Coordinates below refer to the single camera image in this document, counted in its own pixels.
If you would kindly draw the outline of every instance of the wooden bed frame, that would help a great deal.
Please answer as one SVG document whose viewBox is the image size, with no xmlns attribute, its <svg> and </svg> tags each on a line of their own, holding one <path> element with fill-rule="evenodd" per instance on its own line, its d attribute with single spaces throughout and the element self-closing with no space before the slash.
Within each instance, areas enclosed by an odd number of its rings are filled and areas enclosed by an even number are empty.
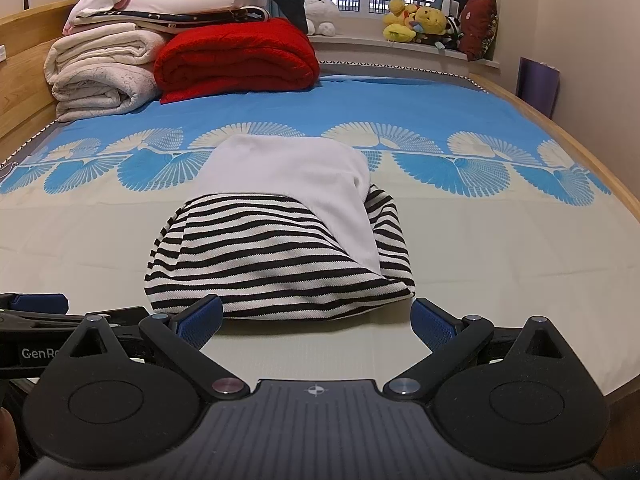
<svg viewBox="0 0 640 480">
<path fill-rule="evenodd" d="M 7 60 L 0 62 L 0 164 L 56 118 L 56 102 L 44 79 L 43 65 L 76 1 L 36 7 L 0 20 L 0 44 L 4 44 L 7 54 Z M 470 78 L 513 104 L 524 117 L 545 130 L 574 160 L 593 171 L 640 221 L 640 201 L 580 142 L 496 83 L 481 75 Z M 620 420 L 625 420 L 625 413 L 637 412 L 635 417 L 640 421 L 640 402 L 630 402 L 635 394 L 640 400 L 639 390 L 640 376 L 607 396 L 612 412 L 617 412 Z M 615 465 L 611 460 L 604 462 L 601 466 Z"/>
</svg>

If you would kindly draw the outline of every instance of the black and white striped fabric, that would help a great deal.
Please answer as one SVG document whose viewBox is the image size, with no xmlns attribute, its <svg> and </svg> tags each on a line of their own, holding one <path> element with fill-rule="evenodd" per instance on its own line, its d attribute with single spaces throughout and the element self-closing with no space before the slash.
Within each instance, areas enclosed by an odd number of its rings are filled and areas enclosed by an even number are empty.
<svg viewBox="0 0 640 480">
<path fill-rule="evenodd" d="M 189 200 L 160 232 L 145 291 L 179 312 L 207 294 L 227 317 L 332 319 L 410 298 L 415 284 L 391 196 L 365 202 L 382 276 L 361 267 L 322 222 L 286 196 L 215 194 Z"/>
</svg>

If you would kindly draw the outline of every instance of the red blanket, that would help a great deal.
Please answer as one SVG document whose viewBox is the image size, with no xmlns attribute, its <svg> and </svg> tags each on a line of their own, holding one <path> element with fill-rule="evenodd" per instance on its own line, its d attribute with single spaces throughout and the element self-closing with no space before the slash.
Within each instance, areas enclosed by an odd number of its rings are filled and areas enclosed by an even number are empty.
<svg viewBox="0 0 640 480">
<path fill-rule="evenodd" d="M 308 38 L 283 18 L 183 32 L 154 67 L 163 104 L 226 92 L 301 90 L 319 73 Z"/>
</svg>

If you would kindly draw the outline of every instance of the purple folded board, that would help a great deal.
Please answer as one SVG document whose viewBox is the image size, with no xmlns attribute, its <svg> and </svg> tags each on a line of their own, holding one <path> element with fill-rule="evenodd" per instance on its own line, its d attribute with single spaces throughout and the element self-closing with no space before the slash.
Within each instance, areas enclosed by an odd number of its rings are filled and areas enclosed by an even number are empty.
<svg viewBox="0 0 640 480">
<path fill-rule="evenodd" d="M 552 66 L 520 58 L 516 95 L 548 118 L 554 113 L 560 88 L 560 72 Z"/>
</svg>

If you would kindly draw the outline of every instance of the triangular cutout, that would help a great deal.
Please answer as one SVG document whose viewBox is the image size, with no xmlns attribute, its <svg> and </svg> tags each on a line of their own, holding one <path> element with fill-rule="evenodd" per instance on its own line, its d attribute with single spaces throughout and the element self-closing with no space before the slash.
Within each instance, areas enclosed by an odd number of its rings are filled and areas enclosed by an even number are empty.
<svg viewBox="0 0 640 480">
<path fill-rule="evenodd" d="M 87 355 L 106 354 L 107 349 L 102 342 L 97 328 L 90 328 L 85 333 L 76 347 L 71 351 L 71 357 L 86 357 Z"/>
<path fill-rule="evenodd" d="M 527 354 L 562 359 L 562 354 L 546 330 L 536 330 L 527 348 Z"/>
</svg>

